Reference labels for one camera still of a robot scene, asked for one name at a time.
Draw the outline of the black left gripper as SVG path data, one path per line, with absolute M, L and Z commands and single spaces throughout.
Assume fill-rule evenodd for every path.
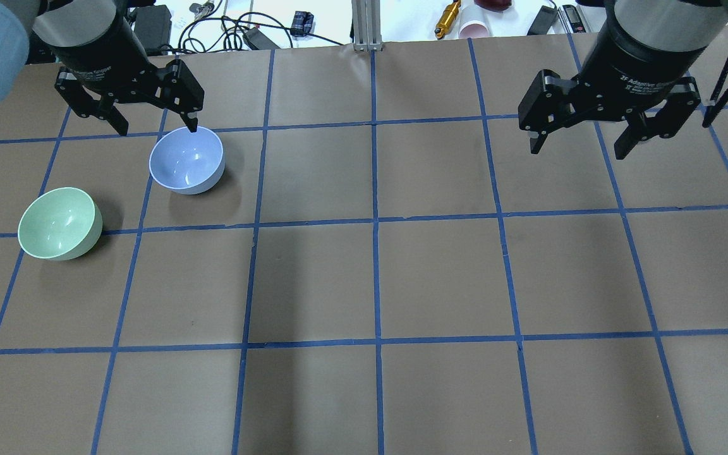
M 34 32 L 63 64 L 54 87 L 79 118 L 105 121 L 126 136 L 129 121 L 116 99 L 150 99 L 197 132 L 205 90 L 182 59 L 154 66 L 115 2 L 44 1 Z

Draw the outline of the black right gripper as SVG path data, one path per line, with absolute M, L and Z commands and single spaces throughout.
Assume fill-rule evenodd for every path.
M 684 75 L 728 21 L 722 2 L 577 3 L 603 8 L 605 23 L 576 80 L 596 90 L 609 107 L 623 110 L 665 99 L 654 116 L 633 107 L 625 113 L 628 125 L 615 141 L 615 158 L 625 159 L 651 138 L 674 137 L 700 104 L 695 78 Z M 535 75 L 518 104 L 518 127 L 528 133 L 532 154 L 540 153 L 550 133 L 588 119 L 592 105 L 578 102 L 581 93 L 576 81 L 552 70 Z

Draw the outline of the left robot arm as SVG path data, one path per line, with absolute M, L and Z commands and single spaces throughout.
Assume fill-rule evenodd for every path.
M 125 17 L 127 1 L 0 1 L 0 102 L 28 61 L 37 35 L 61 62 L 54 87 L 81 118 L 121 136 L 129 121 L 118 104 L 145 103 L 177 113 L 197 131 L 205 92 L 185 63 L 149 61 Z

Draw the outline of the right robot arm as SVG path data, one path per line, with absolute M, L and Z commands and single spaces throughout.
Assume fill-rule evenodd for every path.
M 540 70 L 518 106 L 532 154 L 562 128 L 627 122 L 614 144 L 625 159 L 640 142 L 671 138 L 701 98 L 690 66 L 728 23 L 728 1 L 605 1 L 606 20 L 578 74 Z

